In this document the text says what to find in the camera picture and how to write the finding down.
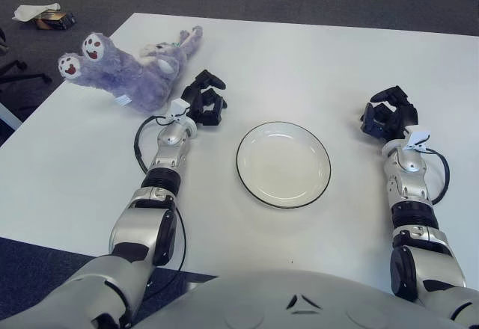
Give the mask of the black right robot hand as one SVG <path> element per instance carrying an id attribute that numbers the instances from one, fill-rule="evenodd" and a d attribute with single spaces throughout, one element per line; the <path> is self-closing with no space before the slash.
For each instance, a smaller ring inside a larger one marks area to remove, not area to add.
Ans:
<path id="1" fill-rule="evenodd" d="M 374 94 L 360 118 L 363 133 L 392 141 L 404 139 L 407 126 L 418 125 L 418 112 L 399 86 Z"/>

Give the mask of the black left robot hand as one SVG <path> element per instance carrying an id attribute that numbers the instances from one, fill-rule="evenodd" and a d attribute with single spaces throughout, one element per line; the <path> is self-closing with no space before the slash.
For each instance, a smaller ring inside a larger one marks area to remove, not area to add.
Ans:
<path id="1" fill-rule="evenodd" d="M 228 104 L 215 88 L 225 90 L 226 84 L 208 70 L 201 71 L 195 80 L 187 86 L 181 99 L 190 104 L 187 116 L 203 126 L 218 126 L 222 120 L 221 112 Z"/>

